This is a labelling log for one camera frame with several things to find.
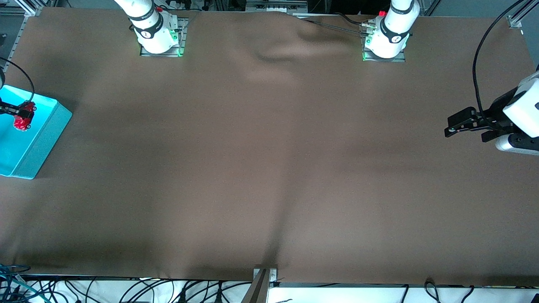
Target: white surface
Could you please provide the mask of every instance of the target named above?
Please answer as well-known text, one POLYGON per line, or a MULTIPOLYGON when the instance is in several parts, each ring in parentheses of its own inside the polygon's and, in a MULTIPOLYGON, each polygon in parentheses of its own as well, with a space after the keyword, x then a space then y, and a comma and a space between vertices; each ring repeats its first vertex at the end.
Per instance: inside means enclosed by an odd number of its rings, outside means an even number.
MULTIPOLYGON (((152 283, 154 280, 147 280, 147 283, 152 283)), ((133 281, 95 281, 90 290, 89 295, 96 298, 101 303, 118 303, 124 292, 134 283, 133 281)), ((90 281, 74 281, 76 287, 86 293, 90 281)), ((234 285, 237 282, 226 282, 226 286, 234 285)), ((177 296, 181 291, 183 281, 174 281, 174 291, 172 291, 172 282, 167 282, 155 288, 155 297, 152 291, 146 292, 137 302, 153 302, 153 303, 168 303, 173 296, 177 296)), ((187 298, 206 287, 207 283, 202 282, 187 292, 187 298)), ((139 284, 129 292, 123 301, 127 301, 132 295, 143 289, 144 284, 139 284)), ((231 303, 240 303, 244 294, 247 292, 249 285, 241 285, 231 290, 225 291, 224 294, 231 303)), ((208 296, 215 293, 216 287, 208 291, 208 296)), ((66 295, 69 303, 75 303, 76 297, 68 289, 64 282, 57 284, 56 290, 66 295)), ((469 291, 469 288, 438 288, 440 301, 442 303, 460 303, 464 295, 469 291)), ((204 298, 202 292, 194 297, 189 303, 199 303, 204 298)), ((269 290, 268 303, 277 303, 292 299, 290 303, 399 303, 404 293, 404 287, 309 287, 309 288, 291 288, 291 287, 275 287, 269 290)), ((514 289, 514 288, 476 288, 472 295, 466 299, 466 303, 530 303, 534 295, 539 293, 535 289, 514 289)), ((58 303, 65 303, 65 300, 57 295, 58 303)), ((84 296, 79 294, 79 299, 82 303, 85 302, 84 296)), ((214 303, 215 296, 207 300, 207 303, 214 303)), ((32 303, 42 303, 41 298, 33 299, 32 303)), ((434 303, 422 287, 412 287, 408 291, 405 303, 434 303)))

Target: black cable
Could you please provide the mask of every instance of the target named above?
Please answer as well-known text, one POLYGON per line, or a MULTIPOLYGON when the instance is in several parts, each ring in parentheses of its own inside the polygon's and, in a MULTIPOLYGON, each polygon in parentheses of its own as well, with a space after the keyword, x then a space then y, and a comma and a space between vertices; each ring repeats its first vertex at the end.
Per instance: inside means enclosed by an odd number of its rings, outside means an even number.
POLYGON ((0 60, 3 60, 5 62, 13 65, 14 67, 18 68, 26 76, 26 78, 28 79, 28 82, 30 82, 30 86, 32 87, 32 94, 30 95, 30 99, 28 99, 28 102, 32 101, 36 90, 34 89, 33 82, 32 82, 32 79, 30 79, 30 76, 24 71, 24 69, 22 69, 17 64, 13 63, 13 61, 7 60, 6 58, 3 58, 3 57, 0 57, 0 60))
POLYGON ((341 16, 341 17, 343 17, 346 21, 348 21, 348 22, 350 22, 350 23, 352 23, 352 24, 361 26, 361 22, 354 21, 354 20, 348 18, 347 15, 345 15, 345 14, 343 14, 343 13, 341 13, 341 12, 336 12, 335 14, 336 14, 336 15, 339 15, 339 16, 341 16))
POLYGON ((155 290, 153 289, 153 287, 151 288, 151 303, 155 303, 155 290))
MULTIPOLYGON (((40 287, 39 290, 42 291, 42 292, 45 292, 45 291, 46 291, 46 288, 43 287, 43 284, 41 284, 41 282, 42 282, 42 281, 39 281, 39 287, 40 287)), ((52 299, 51 283, 52 283, 52 280, 50 280, 49 283, 47 284, 47 285, 49 286, 49 287, 48 287, 48 289, 49 289, 48 292, 51 294, 50 297, 48 297, 48 300, 49 300, 49 301, 52 300, 52 301, 54 301, 54 303, 58 303, 58 301, 56 301, 56 298, 52 299)))
POLYGON ((52 293, 53 293, 53 294, 58 294, 58 295, 60 295, 62 298, 64 298, 64 300, 66 301, 66 303, 69 303, 67 297, 66 297, 64 294, 59 293, 59 292, 55 292, 55 291, 53 291, 52 293))
POLYGON ((203 288, 202 290, 194 293, 192 296, 190 296, 189 298, 187 298, 187 300, 185 300, 185 302, 189 302, 189 300, 191 300, 192 298, 196 297, 198 294, 202 293, 203 291, 206 291, 206 295, 204 295, 204 299, 201 301, 201 302, 204 302, 206 300, 206 298, 208 297, 208 289, 214 287, 214 286, 217 286, 219 285, 219 283, 215 283, 215 284, 212 284, 210 286, 210 282, 208 281, 208 285, 206 288, 203 288))
POLYGON ((192 281, 192 280, 188 280, 187 282, 185 282, 185 284, 184 284, 183 287, 182 287, 182 290, 181 290, 181 291, 179 292, 179 294, 172 300, 172 303, 174 303, 174 301, 176 301, 176 299, 178 299, 178 302, 179 302, 181 296, 184 296, 184 298, 185 298, 185 293, 187 292, 187 290, 190 289, 191 287, 193 287, 193 286, 195 286, 195 285, 201 283, 202 281, 195 281, 195 283, 193 283, 193 284, 187 286, 187 284, 188 284, 189 282, 193 282, 193 281, 192 281))
POLYGON ((432 16, 432 14, 434 13, 434 11, 435 11, 435 10, 438 8, 438 6, 440 5, 440 2, 441 2, 441 0, 438 0, 438 2, 434 5, 434 7, 429 9, 430 12, 429 12, 429 14, 428 14, 427 16, 429 16, 429 17, 432 16))
POLYGON ((226 303, 230 303, 230 301, 226 298, 225 294, 221 294, 221 296, 222 296, 223 299, 226 301, 226 303))
MULTIPOLYGON (((237 283, 237 284, 234 284, 234 285, 232 285, 232 286, 228 286, 228 287, 223 288, 223 289, 221 290, 221 292, 224 292, 224 291, 229 290, 229 289, 231 289, 231 288, 234 288, 234 287, 236 287, 236 286, 245 285, 245 284, 251 284, 251 283, 252 283, 252 282, 241 282, 241 283, 237 283)), ((201 301, 200 303, 204 303, 206 300, 209 300, 211 297, 213 297, 213 296, 215 296, 215 295, 217 295, 217 292, 214 293, 213 295, 207 297, 204 301, 201 301)))
POLYGON ((120 298, 120 301, 119 301, 118 303, 122 303, 124 297, 127 296, 127 294, 129 293, 129 291, 131 291, 135 286, 137 286, 138 284, 141 284, 141 283, 143 283, 143 282, 144 282, 144 281, 141 280, 141 281, 138 281, 137 283, 131 285, 131 287, 128 288, 128 289, 126 290, 126 292, 123 293, 123 295, 122 295, 122 297, 120 298))
POLYGON ((208 297, 208 290, 210 289, 210 282, 208 281, 208 284, 206 285, 206 293, 204 294, 204 299, 202 301, 205 301, 208 297))
POLYGON ((340 283, 331 283, 331 284, 324 284, 324 285, 318 285, 315 287, 327 287, 327 286, 333 286, 333 285, 339 285, 340 283))
POLYGON ((408 290, 410 289, 410 285, 406 284, 404 286, 406 286, 406 289, 404 290, 403 298, 400 300, 400 303, 404 303, 404 300, 406 299, 406 294, 408 294, 408 290))
POLYGON ((313 7, 313 9, 310 10, 309 13, 312 13, 316 9, 316 7, 320 4, 320 2, 322 2, 322 0, 318 0, 318 2, 316 2, 316 5, 313 7))
POLYGON ((318 22, 318 21, 306 20, 306 19, 304 19, 304 20, 307 21, 307 22, 313 23, 313 24, 318 24, 318 25, 326 26, 326 27, 329 27, 329 28, 331 28, 331 29, 340 30, 340 31, 345 31, 345 32, 349 32, 349 33, 354 33, 354 34, 356 34, 356 35, 360 35, 360 36, 364 36, 364 37, 368 36, 367 33, 358 32, 358 31, 353 31, 353 30, 345 29, 345 28, 343 28, 343 27, 338 27, 338 26, 335 26, 335 25, 326 24, 326 23, 322 23, 322 22, 318 22))
POLYGON ((66 281, 64 281, 64 282, 65 282, 66 288, 67 288, 72 294, 74 294, 75 297, 77 298, 77 301, 79 301, 79 295, 77 295, 77 293, 69 287, 69 284, 67 284, 66 281))
POLYGON ((425 288, 425 291, 427 292, 427 294, 429 295, 429 297, 431 297, 432 299, 436 300, 436 303, 440 303, 440 295, 438 294, 438 289, 436 288, 436 285, 435 285, 433 282, 425 281, 424 288, 425 288), (429 292, 429 290, 427 289, 427 287, 428 287, 429 285, 432 285, 432 287, 434 287, 434 295, 432 295, 432 294, 429 292))
MULTIPOLYGON (((154 287, 157 287, 157 286, 159 286, 159 285, 162 285, 162 284, 165 284, 165 283, 168 283, 168 282, 171 282, 171 281, 173 281, 173 280, 171 280, 171 279, 167 279, 167 280, 159 280, 159 281, 156 281, 156 282, 153 283, 153 284, 150 284, 147 288, 153 290, 154 287)), ((137 295, 136 298, 133 299, 133 297, 132 297, 132 298, 129 299, 127 302, 128 302, 128 303, 137 302, 137 301, 138 301, 138 300, 139 300, 145 293, 148 292, 149 289, 146 289, 146 291, 144 291, 144 289, 141 290, 141 291, 139 291, 139 292, 136 294, 136 295, 137 295)))
POLYGON ((145 293, 147 293, 152 287, 154 287, 159 281, 153 282, 150 285, 142 288, 137 293, 135 293, 130 299, 128 299, 125 302, 136 302, 141 296, 143 296, 145 293))
POLYGON ((69 285, 71 285, 71 287, 72 287, 75 291, 77 291, 77 292, 80 293, 81 295, 84 295, 86 298, 89 298, 89 299, 95 301, 96 303, 101 303, 100 301, 97 301, 96 299, 90 297, 89 295, 85 295, 82 291, 78 290, 78 289, 75 287, 75 285, 73 285, 73 283, 71 283, 70 281, 67 281, 67 280, 66 280, 66 283, 69 283, 69 285))
POLYGON ((483 46, 483 43, 485 42, 485 39, 487 38, 487 35, 490 33, 490 31, 492 30, 492 28, 494 28, 494 26, 496 25, 496 23, 498 23, 498 21, 501 20, 501 18, 503 18, 505 15, 507 15, 508 12, 510 12, 513 8, 515 8, 517 5, 519 5, 521 2, 523 2, 524 0, 518 0, 516 1, 515 3, 513 3, 513 5, 511 5, 510 7, 508 7, 505 11, 503 11, 503 13, 501 13, 493 22, 492 24, 488 27, 487 31, 485 32, 485 34, 483 35, 483 38, 481 38, 481 42, 479 42, 479 45, 477 47, 477 50, 475 51, 475 56, 473 58, 473 64, 472 64, 472 78, 473 78, 473 86, 474 86, 474 89, 475 89, 475 98, 477 99, 477 107, 479 109, 479 113, 481 114, 481 116, 483 117, 483 119, 487 122, 487 124, 493 129, 493 130, 496 130, 497 127, 494 126, 494 124, 492 122, 489 121, 489 119, 487 117, 485 117, 485 112, 483 111, 483 105, 481 104, 481 97, 479 96, 479 85, 477 83, 477 73, 476 73, 476 65, 477 65, 477 58, 479 56, 479 51, 481 50, 481 47, 483 46))
POLYGON ((464 296, 464 298, 462 299, 460 303, 464 303, 464 301, 466 301, 466 299, 473 293, 474 289, 475 287, 473 285, 470 285, 470 291, 464 296))
POLYGON ((4 276, 20 274, 22 272, 29 271, 29 270, 30 270, 30 267, 26 266, 26 265, 2 265, 2 266, 0 266, 0 271, 2 272, 2 274, 4 276), (11 270, 12 268, 23 268, 23 269, 22 270, 12 271, 11 270))
POLYGON ((92 284, 95 282, 97 277, 94 277, 92 281, 90 281, 90 284, 88 284, 88 288, 86 289, 86 297, 84 298, 84 303, 88 303, 88 293, 90 292, 90 287, 92 287, 92 284))
POLYGON ((174 298, 174 281, 172 281, 172 295, 170 296, 170 299, 167 303, 172 303, 172 299, 174 298))

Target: brown cloth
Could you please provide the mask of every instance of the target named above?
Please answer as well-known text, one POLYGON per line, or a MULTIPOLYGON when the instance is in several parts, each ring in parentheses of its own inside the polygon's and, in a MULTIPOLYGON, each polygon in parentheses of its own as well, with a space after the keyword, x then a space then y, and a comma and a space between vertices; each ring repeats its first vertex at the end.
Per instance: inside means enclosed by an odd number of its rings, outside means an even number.
MULTIPOLYGON (((283 13, 188 15, 182 58, 140 57, 119 10, 30 18, 13 60, 73 118, 37 179, 0 178, 2 263, 539 283, 539 158, 443 132, 475 105, 472 58, 492 20, 419 18, 406 63, 376 63, 354 34, 283 13)), ((485 107, 533 70, 520 31, 500 22, 479 58, 485 107)), ((27 88, 14 68, 8 83, 27 88)))

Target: blue cable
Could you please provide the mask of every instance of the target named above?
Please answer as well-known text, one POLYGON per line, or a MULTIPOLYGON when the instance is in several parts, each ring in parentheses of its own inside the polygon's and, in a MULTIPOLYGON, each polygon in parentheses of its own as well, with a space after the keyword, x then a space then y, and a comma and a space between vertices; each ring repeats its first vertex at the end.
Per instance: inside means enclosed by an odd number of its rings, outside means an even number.
MULTIPOLYGON (((4 279, 8 280, 8 277, 5 276, 5 275, 3 275, 3 274, 0 274, 0 277, 2 277, 2 278, 4 278, 4 279)), ((15 284, 17 284, 17 285, 20 285, 20 286, 22 286, 22 287, 24 287, 24 288, 26 288, 26 289, 28 289, 28 290, 34 292, 34 295, 31 296, 31 297, 33 297, 33 298, 35 298, 35 297, 41 297, 46 303, 52 303, 52 302, 51 302, 49 299, 47 299, 42 293, 40 293, 39 291, 37 291, 37 290, 36 290, 35 288, 33 288, 32 286, 30 286, 30 285, 28 285, 28 284, 26 284, 26 283, 23 283, 23 282, 21 282, 21 281, 19 281, 19 280, 16 280, 16 279, 12 279, 11 282, 12 282, 12 283, 15 283, 15 284)))

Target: cable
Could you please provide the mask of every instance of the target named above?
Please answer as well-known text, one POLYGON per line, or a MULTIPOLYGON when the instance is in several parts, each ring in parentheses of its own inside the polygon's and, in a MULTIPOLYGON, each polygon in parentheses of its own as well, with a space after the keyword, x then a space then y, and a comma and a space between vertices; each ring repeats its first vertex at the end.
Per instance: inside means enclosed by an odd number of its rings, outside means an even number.
POLYGON ((206 295, 204 295, 204 299, 201 301, 201 302, 204 302, 206 300, 206 298, 208 297, 208 289, 210 289, 210 288, 212 288, 214 286, 217 286, 217 285, 219 285, 219 283, 215 283, 215 284, 210 286, 210 282, 208 281, 208 285, 207 285, 206 289, 203 288, 201 291, 198 291, 198 292, 194 293, 192 296, 187 298, 187 300, 185 302, 189 302, 189 300, 196 297, 198 294, 202 293, 203 291, 206 291, 206 295))
POLYGON ((310 10, 309 13, 312 13, 316 9, 316 7, 320 4, 320 2, 322 2, 322 0, 318 0, 318 2, 316 2, 316 5, 313 7, 313 9, 310 10))
POLYGON ((404 303, 404 299, 406 299, 406 294, 408 294, 408 290, 410 289, 410 285, 405 284, 404 286, 406 286, 406 289, 404 290, 403 298, 400 300, 400 303, 404 303))
POLYGON ((438 289, 436 288, 436 285, 434 284, 434 282, 431 282, 431 281, 425 281, 424 288, 425 288, 425 291, 427 292, 427 294, 429 295, 429 297, 431 297, 432 299, 436 300, 436 303, 440 303, 440 295, 438 294, 438 289), (432 295, 432 294, 429 292, 429 290, 427 289, 428 285, 432 285, 432 287, 434 287, 434 294, 435 294, 435 295, 432 295))
POLYGON ((208 290, 210 289, 210 282, 208 281, 208 284, 206 285, 206 293, 204 294, 204 299, 202 301, 205 301, 208 297, 208 290))
POLYGON ((155 283, 153 284, 150 284, 148 285, 148 287, 144 288, 143 290, 139 291, 137 294, 136 294, 136 298, 133 299, 133 297, 131 299, 129 299, 127 302, 137 302, 145 293, 148 292, 148 288, 153 290, 154 287, 157 287, 159 285, 162 285, 162 284, 165 284, 165 283, 168 283, 168 282, 171 282, 173 280, 171 279, 167 279, 167 280, 159 280, 159 281, 156 281, 155 283))
POLYGON ((89 299, 95 301, 96 303, 101 303, 100 301, 97 301, 96 299, 90 297, 89 295, 85 295, 82 291, 78 290, 78 289, 75 287, 75 285, 73 285, 73 283, 71 283, 70 281, 67 281, 67 280, 66 280, 66 283, 69 283, 69 285, 71 285, 71 287, 72 287, 74 290, 76 290, 76 291, 77 291, 78 293, 80 293, 81 295, 86 296, 86 298, 89 298, 89 299))
POLYGON ((335 25, 330 25, 330 24, 326 24, 326 23, 322 23, 322 22, 318 22, 318 21, 306 20, 306 19, 304 19, 304 20, 307 21, 307 22, 313 23, 313 24, 318 24, 318 25, 326 26, 326 27, 329 27, 329 28, 331 28, 331 29, 336 29, 336 30, 340 30, 340 31, 345 31, 345 32, 349 32, 349 33, 354 33, 354 34, 357 34, 357 35, 360 35, 360 36, 363 36, 363 37, 368 36, 367 33, 358 32, 358 31, 353 31, 353 30, 345 29, 345 28, 343 28, 343 27, 338 27, 338 26, 335 26, 335 25))
POLYGON ((508 7, 505 11, 503 11, 503 13, 501 13, 493 22, 492 24, 488 27, 487 31, 485 32, 485 34, 483 35, 483 38, 481 38, 481 42, 479 42, 479 45, 477 47, 477 50, 475 51, 475 56, 473 58, 473 64, 472 64, 472 78, 473 78, 473 86, 474 86, 474 89, 475 89, 475 98, 477 99, 477 107, 479 108, 479 113, 481 114, 481 116, 483 117, 483 119, 485 120, 485 122, 487 122, 487 124, 493 129, 493 130, 496 130, 497 127, 494 126, 494 124, 492 122, 489 121, 489 119, 487 117, 485 117, 485 112, 483 111, 483 105, 481 104, 481 97, 479 96, 479 85, 477 83, 477 73, 476 73, 476 65, 477 65, 477 58, 479 56, 479 51, 481 50, 481 47, 483 46, 483 43, 485 42, 485 39, 487 38, 487 35, 490 33, 490 31, 492 30, 492 28, 496 25, 496 23, 498 23, 498 21, 501 20, 501 18, 503 18, 508 12, 510 12, 513 8, 515 8, 517 5, 519 5, 521 2, 523 2, 524 0, 518 0, 516 1, 515 3, 513 3, 513 5, 511 5, 510 7, 508 7))
POLYGON ((0 265, 0 271, 2 271, 4 275, 19 274, 19 273, 29 271, 29 270, 30 270, 30 267, 26 265, 0 265), (10 269, 12 268, 23 268, 23 270, 11 271, 10 269))
POLYGON ((438 0, 438 2, 436 2, 436 4, 434 4, 434 7, 431 6, 431 8, 429 8, 429 13, 427 14, 427 16, 432 16, 432 14, 434 13, 434 11, 438 8, 438 6, 440 5, 440 2, 441 0, 438 0))
POLYGON ((315 287, 327 287, 327 286, 333 286, 333 285, 339 285, 340 283, 331 283, 331 284, 324 284, 324 285, 318 285, 315 287))
POLYGON ((155 290, 153 289, 153 287, 151 287, 151 303, 155 303, 155 290))
MULTIPOLYGON (((2 278, 4 278, 4 279, 7 279, 7 277, 4 276, 4 275, 2 275, 2 274, 0 274, 0 277, 2 277, 2 278)), ((11 282, 12 282, 12 283, 15 283, 15 284, 17 284, 17 285, 20 285, 20 286, 22 286, 22 287, 25 287, 25 288, 27 288, 28 290, 34 292, 33 298, 35 298, 35 297, 41 297, 45 302, 47 302, 47 303, 52 303, 49 299, 47 299, 44 295, 42 295, 40 292, 38 292, 38 291, 37 291, 35 288, 33 288, 32 286, 30 286, 30 285, 28 285, 28 284, 26 284, 26 283, 22 283, 22 282, 19 281, 19 280, 13 280, 13 279, 11 279, 11 282)))
POLYGON ((77 293, 69 287, 69 285, 67 284, 67 281, 64 281, 64 284, 66 285, 66 288, 67 288, 72 294, 75 295, 75 297, 77 298, 77 301, 79 301, 79 295, 77 295, 77 293))
POLYGON ((172 303, 172 299, 174 298, 174 281, 172 281, 172 295, 170 296, 170 299, 167 301, 167 303, 172 303))
POLYGON ((201 283, 202 281, 195 281, 195 283, 191 284, 191 285, 187 285, 189 282, 193 282, 192 280, 188 280, 187 282, 185 282, 185 284, 183 285, 182 287, 182 290, 179 292, 179 294, 172 300, 172 303, 174 303, 174 301, 176 301, 176 299, 178 299, 178 302, 179 300, 181 300, 181 296, 183 296, 183 298, 185 298, 185 293, 187 292, 188 289, 190 289, 191 287, 201 283))
POLYGON ((341 12, 336 12, 335 14, 336 14, 336 15, 339 15, 339 16, 341 16, 341 17, 343 17, 346 21, 348 21, 348 22, 350 22, 350 23, 352 23, 352 24, 361 26, 361 22, 354 21, 354 20, 348 18, 347 15, 345 15, 345 14, 343 14, 343 13, 341 13, 341 12))
POLYGON ((226 298, 225 294, 221 294, 221 296, 222 296, 223 299, 226 301, 226 303, 230 303, 230 301, 226 298))
POLYGON ((464 298, 462 299, 460 303, 464 303, 464 301, 466 301, 466 299, 473 293, 474 289, 475 287, 473 285, 470 285, 470 291, 464 296, 464 298))
MULTIPOLYGON (((221 290, 221 292, 224 292, 224 291, 229 290, 229 289, 231 289, 231 288, 234 288, 234 287, 236 287, 236 286, 245 285, 245 284, 251 284, 251 283, 252 283, 252 282, 242 282, 242 283, 237 283, 237 284, 234 284, 234 285, 232 285, 232 286, 228 286, 228 287, 223 288, 223 289, 221 290)), ((217 295, 217 292, 214 293, 213 295, 207 297, 206 299, 204 299, 204 301, 201 301, 200 303, 204 303, 206 300, 209 300, 211 297, 213 297, 213 296, 215 296, 215 295, 217 295)))
POLYGON ((132 290, 132 289, 133 289, 135 286, 137 286, 138 284, 141 284, 141 283, 143 283, 143 282, 144 282, 144 281, 141 280, 141 281, 138 281, 137 283, 131 285, 131 287, 128 288, 128 289, 126 290, 126 292, 123 293, 123 295, 122 295, 122 297, 120 298, 120 301, 119 301, 118 303, 122 303, 124 297, 127 296, 127 294, 129 293, 129 291, 132 290))
POLYGON ((97 277, 94 277, 92 281, 90 282, 90 284, 88 284, 88 288, 86 289, 86 296, 84 298, 84 303, 88 303, 88 293, 90 292, 90 287, 92 287, 92 284, 95 282, 96 279, 97 277))
POLYGON ((3 60, 5 62, 13 65, 14 67, 18 68, 26 76, 26 78, 28 79, 28 82, 30 82, 30 86, 32 87, 32 94, 30 95, 30 99, 28 99, 28 102, 32 101, 36 90, 34 89, 33 82, 32 82, 32 79, 30 79, 30 76, 24 71, 24 69, 22 69, 17 64, 13 63, 13 61, 7 60, 6 58, 3 58, 3 57, 0 57, 0 60, 3 60))

